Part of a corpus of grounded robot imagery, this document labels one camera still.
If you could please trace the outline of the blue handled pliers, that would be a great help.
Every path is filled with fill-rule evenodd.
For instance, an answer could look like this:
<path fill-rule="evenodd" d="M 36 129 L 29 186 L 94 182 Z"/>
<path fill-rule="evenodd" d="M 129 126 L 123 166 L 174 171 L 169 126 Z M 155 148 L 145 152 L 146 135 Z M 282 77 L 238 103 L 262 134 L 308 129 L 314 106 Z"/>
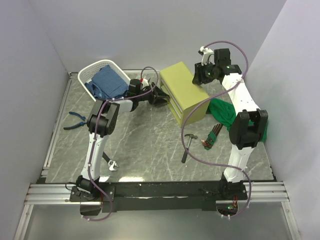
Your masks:
<path fill-rule="evenodd" d="M 65 131 L 74 130 L 74 129 L 83 127 L 84 125 L 87 124 L 87 118 L 84 115 L 79 114 L 74 111 L 69 111 L 68 114 L 70 116 L 75 116 L 75 117 L 79 118 L 80 120 L 78 122 L 74 122 L 72 125 L 64 126 L 63 130 L 65 130 Z"/>

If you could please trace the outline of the black adjustable wrench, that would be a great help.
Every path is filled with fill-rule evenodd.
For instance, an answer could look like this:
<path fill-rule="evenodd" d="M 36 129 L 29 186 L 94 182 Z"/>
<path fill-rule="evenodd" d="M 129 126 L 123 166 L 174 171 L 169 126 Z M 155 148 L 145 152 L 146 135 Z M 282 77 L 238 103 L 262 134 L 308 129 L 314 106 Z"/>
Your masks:
<path fill-rule="evenodd" d="M 107 163 L 107 165 L 108 165 L 108 169 L 109 169 L 111 172 L 115 172 L 115 171 L 118 170 L 119 165 L 117 164 L 117 162 L 111 160 L 105 152 L 103 152 L 102 158 L 106 161 L 106 163 Z"/>

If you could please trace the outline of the blue cloth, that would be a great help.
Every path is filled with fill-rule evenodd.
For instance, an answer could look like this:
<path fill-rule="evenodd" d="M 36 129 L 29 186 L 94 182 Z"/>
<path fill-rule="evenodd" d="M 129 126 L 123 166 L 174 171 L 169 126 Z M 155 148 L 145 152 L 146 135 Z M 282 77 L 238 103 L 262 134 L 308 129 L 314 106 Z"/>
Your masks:
<path fill-rule="evenodd" d="M 129 89 L 126 83 L 111 67 L 102 67 L 85 87 L 95 99 L 108 100 L 121 98 Z"/>

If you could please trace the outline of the green cloth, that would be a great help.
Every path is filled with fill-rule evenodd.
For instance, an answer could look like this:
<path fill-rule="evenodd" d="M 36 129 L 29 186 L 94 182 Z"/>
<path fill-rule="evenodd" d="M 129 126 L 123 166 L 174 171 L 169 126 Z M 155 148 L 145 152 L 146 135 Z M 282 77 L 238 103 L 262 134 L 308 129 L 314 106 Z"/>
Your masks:
<path fill-rule="evenodd" d="M 206 113 L 211 114 L 218 124 L 225 126 L 228 132 L 237 117 L 235 108 L 231 103 L 217 98 L 210 100 Z"/>

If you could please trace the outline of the hex key set green holder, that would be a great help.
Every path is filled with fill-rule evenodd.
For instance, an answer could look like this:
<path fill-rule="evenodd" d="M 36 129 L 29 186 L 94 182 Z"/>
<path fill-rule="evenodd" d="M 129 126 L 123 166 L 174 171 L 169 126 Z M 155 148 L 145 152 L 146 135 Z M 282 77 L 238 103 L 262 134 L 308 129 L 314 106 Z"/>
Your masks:
<path fill-rule="evenodd" d="M 201 140 L 201 143 L 206 150 L 210 150 L 212 148 L 212 146 L 217 140 L 217 136 L 220 133 L 222 127 L 223 125 L 221 123 L 214 125 L 212 130 L 207 135 L 206 140 L 203 140 L 203 139 Z"/>

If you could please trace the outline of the black handled hammer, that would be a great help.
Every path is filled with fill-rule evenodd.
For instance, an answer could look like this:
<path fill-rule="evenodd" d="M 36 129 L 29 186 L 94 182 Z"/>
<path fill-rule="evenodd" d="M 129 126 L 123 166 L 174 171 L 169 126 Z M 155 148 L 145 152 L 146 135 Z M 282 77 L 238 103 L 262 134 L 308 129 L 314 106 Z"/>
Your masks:
<path fill-rule="evenodd" d="M 194 134 L 192 134 L 192 133 L 187 133 L 187 134 L 185 134 L 184 136 L 185 136 L 185 137 L 189 137 L 189 139 L 188 139 L 188 143 L 187 143 L 187 145 L 186 145 L 186 150 L 184 151 L 183 156 L 182 156 L 182 159 L 181 159 L 181 162 L 182 162 L 183 164 L 186 163 L 187 156 L 188 156 L 187 151 L 188 151 L 189 148 L 190 148 L 190 145 L 191 145 L 192 140 L 196 140 L 196 139 L 198 138 L 197 135 L 194 135 Z"/>

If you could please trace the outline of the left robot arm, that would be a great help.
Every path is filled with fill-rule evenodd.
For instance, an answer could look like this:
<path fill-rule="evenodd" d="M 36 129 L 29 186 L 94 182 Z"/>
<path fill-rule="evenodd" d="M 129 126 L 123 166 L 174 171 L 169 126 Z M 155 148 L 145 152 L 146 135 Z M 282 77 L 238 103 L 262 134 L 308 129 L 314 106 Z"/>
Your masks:
<path fill-rule="evenodd" d="M 140 102 L 147 101 L 159 107 L 169 102 L 170 96 L 161 90 L 156 83 L 146 86 L 139 79 L 132 79 L 128 90 L 117 99 L 97 99 L 91 109 L 87 127 L 89 145 L 84 167 L 76 180 L 77 187 L 82 188 L 81 194 L 86 200 L 94 201 L 100 194 L 97 186 L 100 179 L 101 161 L 104 147 L 109 136 L 114 132 L 118 116 L 134 111 Z"/>

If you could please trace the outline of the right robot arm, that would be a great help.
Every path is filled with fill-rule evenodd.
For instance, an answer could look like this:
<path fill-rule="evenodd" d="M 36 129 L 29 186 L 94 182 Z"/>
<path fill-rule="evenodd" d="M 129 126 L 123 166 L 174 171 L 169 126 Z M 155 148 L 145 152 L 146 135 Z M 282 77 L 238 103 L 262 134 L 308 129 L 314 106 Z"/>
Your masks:
<path fill-rule="evenodd" d="M 232 143 L 228 167 L 223 172 L 227 182 L 219 186 L 219 195 L 228 200 L 237 192 L 233 183 L 245 178 L 243 170 L 254 148 L 262 141 L 268 122 L 268 113 L 261 110 L 250 95 L 243 73 L 237 64 L 231 63 L 231 53 L 228 48 L 211 50 L 202 46 L 198 51 L 202 60 L 195 64 L 192 83 L 208 84 L 218 80 L 228 91 L 235 110 L 235 120 L 229 129 L 229 139 Z"/>

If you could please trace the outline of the white plastic basket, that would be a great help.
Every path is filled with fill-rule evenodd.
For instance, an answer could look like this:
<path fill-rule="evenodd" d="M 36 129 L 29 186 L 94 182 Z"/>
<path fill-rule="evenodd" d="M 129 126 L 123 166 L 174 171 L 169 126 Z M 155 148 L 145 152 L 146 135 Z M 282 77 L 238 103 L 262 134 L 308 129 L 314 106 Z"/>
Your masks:
<path fill-rule="evenodd" d="M 127 85 L 130 84 L 130 78 L 126 75 L 126 73 L 112 60 L 109 59 L 103 59 L 96 61 L 86 67 L 84 67 L 77 75 L 77 79 L 81 86 L 84 88 L 86 93 L 90 96 L 90 98 L 95 102 L 96 99 L 94 96 L 90 93 L 90 91 L 85 86 L 85 83 L 89 82 L 92 77 L 103 67 L 110 66 L 111 69 L 113 69 L 126 83 Z"/>

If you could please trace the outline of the olive green tool chest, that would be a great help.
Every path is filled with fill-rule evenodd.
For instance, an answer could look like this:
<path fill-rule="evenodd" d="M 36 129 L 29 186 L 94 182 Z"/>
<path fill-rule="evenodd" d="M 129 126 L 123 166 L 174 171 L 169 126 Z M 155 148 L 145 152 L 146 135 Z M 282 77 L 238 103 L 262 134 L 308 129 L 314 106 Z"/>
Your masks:
<path fill-rule="evenodd" d="M 206 90 L 193 84 L 194 75 L 184 62 L 178 62 L 160 72 L 160 89 L 170 96 L 168 106 L 180 127 L 202 120 L 207 112 L 209 103 L 197 107 L 208 99 Z"/>

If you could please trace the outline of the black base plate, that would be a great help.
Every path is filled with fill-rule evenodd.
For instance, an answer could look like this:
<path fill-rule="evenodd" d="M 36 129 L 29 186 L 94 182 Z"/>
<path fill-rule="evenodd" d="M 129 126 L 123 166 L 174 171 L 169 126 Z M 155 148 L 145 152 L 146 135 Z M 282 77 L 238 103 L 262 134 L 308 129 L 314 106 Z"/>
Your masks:
<path fill-rule="evenodd" d="M 102 211 L 155 211 L 201 209 L 215 211 L 218 201 L 247 200 L 247 190 L 240 182 L 235 187 L 219 181 L 115 182 L 101 183 L 108 196 L 85 197 L 73 188 L 72 203 L 102 202 Z"/>

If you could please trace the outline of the aluminium frame rail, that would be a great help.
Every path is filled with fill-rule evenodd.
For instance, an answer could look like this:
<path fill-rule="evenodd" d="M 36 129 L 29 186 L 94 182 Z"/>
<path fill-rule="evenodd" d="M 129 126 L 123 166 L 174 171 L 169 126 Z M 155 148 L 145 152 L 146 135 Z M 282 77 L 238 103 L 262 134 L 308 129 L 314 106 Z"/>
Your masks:
<path fill-rule="evenodd" d="M 38 205 L 66 205 L 69 204 L 69 192 L 64 188 L 62 183 L 46 184 L 45 179 L 48 175 L 52 157 L 58 140 L 59 129 L 62 124 L 62 116 L 66 109 L 66 102 L 69 97 L 71 86 L 78 80 L 76 72 L 69 73 L 69 78 L 64 91 L 62 102 L 58 111 L 58 116 L 55 121 L 53 133 L 51 135 L 50 144 L 45 157 L 45 161 L 40 173 L 40 177 L 36 184 L 31 184 L 28 188 L 23 211 L 18 223 L 18 227 L 14 236 L 15 240 L 23 240 L 26 236 L 28 225 L 35 206 Z"/>

